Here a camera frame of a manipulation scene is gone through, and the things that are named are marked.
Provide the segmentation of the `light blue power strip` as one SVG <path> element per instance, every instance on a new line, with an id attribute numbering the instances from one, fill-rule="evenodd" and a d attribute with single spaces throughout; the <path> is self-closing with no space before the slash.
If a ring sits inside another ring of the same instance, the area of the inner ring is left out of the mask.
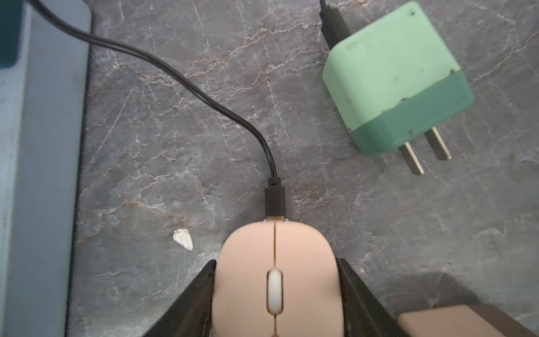
<path id="1" fill-rule="evenodd" d="M 1 335 L 64 336 L 89 46 L 22 4 L 1 70 Z"/>

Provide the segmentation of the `peach mouse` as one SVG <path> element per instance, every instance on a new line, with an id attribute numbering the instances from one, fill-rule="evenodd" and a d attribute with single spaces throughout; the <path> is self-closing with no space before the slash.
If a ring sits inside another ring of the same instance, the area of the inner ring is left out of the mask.
<path id="1" fill-rule="evenodd" d="M 263 221 L 235 230 L 216 264 L 212 336 L 344 336 L 338 266 L 317 229 Z"/>

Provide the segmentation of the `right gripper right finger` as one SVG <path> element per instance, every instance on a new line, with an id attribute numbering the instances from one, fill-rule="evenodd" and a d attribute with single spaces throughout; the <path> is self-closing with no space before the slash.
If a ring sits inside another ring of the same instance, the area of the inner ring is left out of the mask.
<path id="1" fill-rule="evenodd" d="M 336 259 L 342 295 L 344 336 L 408 337 L 344 258 Z"/>

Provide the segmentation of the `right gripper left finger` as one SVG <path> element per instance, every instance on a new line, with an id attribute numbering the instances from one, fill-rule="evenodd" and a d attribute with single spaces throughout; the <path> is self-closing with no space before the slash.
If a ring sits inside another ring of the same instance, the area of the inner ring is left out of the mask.
<path id="1" fill-rule="evenodd" d="M 144 337 L 208 337 L 216 276 L 216 261 L 209 261 Z"/>

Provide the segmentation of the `peach charger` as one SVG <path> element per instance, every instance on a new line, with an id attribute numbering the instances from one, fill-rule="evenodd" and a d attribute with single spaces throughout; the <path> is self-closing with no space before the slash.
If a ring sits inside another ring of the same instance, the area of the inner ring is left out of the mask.
<path id="1" fill-rule="evenodd" d="M 536 335 L 491 305 L 450 306 L 403 313 L 397 322 L 410 336 L 534 337 Z"/>

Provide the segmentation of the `green charger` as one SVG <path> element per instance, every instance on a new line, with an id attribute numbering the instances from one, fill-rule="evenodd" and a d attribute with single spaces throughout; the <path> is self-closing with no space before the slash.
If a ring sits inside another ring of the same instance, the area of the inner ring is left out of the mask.
<path id="1" fill-rule="evenodd" d="M 359 151 L 398 150 L 420 176 L 411 142 L 425 136 L 438 160 L 450 160 L 437 127 L 469 108 L 474 93 L 420 5 L 410 1 L 357 32 L 338 8 L 320 7 L 330 50 L 322 78 Z"/>

